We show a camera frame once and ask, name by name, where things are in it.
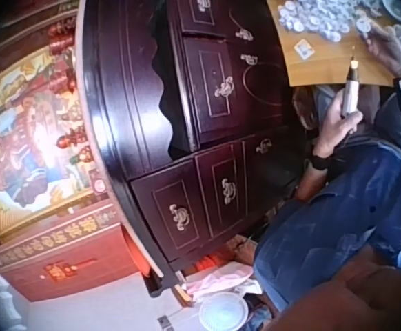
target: dark wood cabinet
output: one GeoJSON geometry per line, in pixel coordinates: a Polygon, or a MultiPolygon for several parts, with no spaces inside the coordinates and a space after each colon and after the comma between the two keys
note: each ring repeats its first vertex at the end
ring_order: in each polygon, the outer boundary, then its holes
{"type": "Polygon", "coordinates": [[[241,142],[196,157],[208,222],[213,236],[226,231],[246,213],[245,165],[241,142]]]}
{"type": "Polygon", "coordinates": [[[245,122],[226,43],[184,40],[201,143],[237,133],[245,122]]]}
{"type": "Polygon", "coordinates": [[[145,219],[169,261],[209,239],[193,161],[138,179],[132,187],[145,219]]]}
{"type": "Polygon", "coordinates": [[[262,219],[301,167],[277,166],[298,135],[275,25],[265,0],[87,0],[83,27],[104,165],[159,292],[262,219]]]}

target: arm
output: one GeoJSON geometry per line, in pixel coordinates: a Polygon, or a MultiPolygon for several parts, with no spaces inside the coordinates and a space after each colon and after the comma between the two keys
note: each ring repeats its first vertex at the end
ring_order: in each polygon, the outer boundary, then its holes
{"type": "MultiPolygon", "coordinates": [[[[354,112],[345,119],[341,118],[343,92],[344,90],[339,91],[329,106],[320,136],[312,152],[313,155],[322,159],[330,157],[335,147],[349,132],[355,130],[363,118],[361,112],[354,112]]],[[[327,170],[317,170],[310,164],[298,185],[295,198],[308,202],[317,192],[324,188],[326,176],[327,170]]]]}
{"type": "Polygon", "coordinates": [[[401,43],[389,31],[371,22],[371,31],[362,36],[369,52],[377,58],[393,75],[401,78],[401,43]]]}

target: wooden table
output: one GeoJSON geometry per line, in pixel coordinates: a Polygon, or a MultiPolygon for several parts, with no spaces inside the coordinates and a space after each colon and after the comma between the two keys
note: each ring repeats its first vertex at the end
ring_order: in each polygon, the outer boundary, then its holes
{"type": "MultiPolygon", "coordinates": [[[[356,58],[360,62],[361,83],[393,86],[391,73],[369,54],[364,41],[353,27],[349,34],[342,36],[339,43],[328,41],[318,33],[290,32],[278,21],[277,7],[283,5],[285,0],[267,0],[267,2],[280,37],[291,86],[345,83],[352,46],[355,46],[356,58]],[[306,39],[316,51],[307,60],[302,60],[294,50],[294,46],[301,39],[306,39]]],[[[388,17],[383,17],[378,22],[384,26],[392,24],[388,17]]]]}

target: deity painting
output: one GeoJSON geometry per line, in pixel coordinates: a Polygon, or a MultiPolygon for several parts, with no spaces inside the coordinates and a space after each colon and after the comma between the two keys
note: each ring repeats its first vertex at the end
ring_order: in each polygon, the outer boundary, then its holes
{"type": "Polygon", "coordinates": [[[0,74],[0,236],[92,193],[78,92],[58,85],[73,58],[42,48],[0,74]]]}

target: red wooden panel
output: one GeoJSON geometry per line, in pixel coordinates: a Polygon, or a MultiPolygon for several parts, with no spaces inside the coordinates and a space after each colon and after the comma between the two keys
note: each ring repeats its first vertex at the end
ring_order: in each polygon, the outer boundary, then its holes
{"type": "Polygon", "coordinates": [[[116,225],[2,276],[29,301],[40,301],[89,290],[137,271],[121,225],[116,225]]]}
{"type": "Polygon", "coordinates": [[[245,216],[242,144],[231,143],[196,157],[209,226],[214,236],[245,216]]]}
{"type": "Polygon", "coordinates": [[[225,36],[223,17],[226,14],[227,2],[205,1],[209,6],[204,6],[199,0],[174,0],[168,1],[170,10],[176,6],[181,18],[181,28],[183,32],[203,33],[216,36],[225,36]]]}
{"type": "Polygon", "coordinates": [[[242,130],[245,110],[238,107],[228,49],[225,43],[184,40],[201,142],[242,130]]]}
{"type": "Polygon", "coordinates": [[[193,161],[132,183],[141,210],[169,260],[209,239],[193,161]]]}

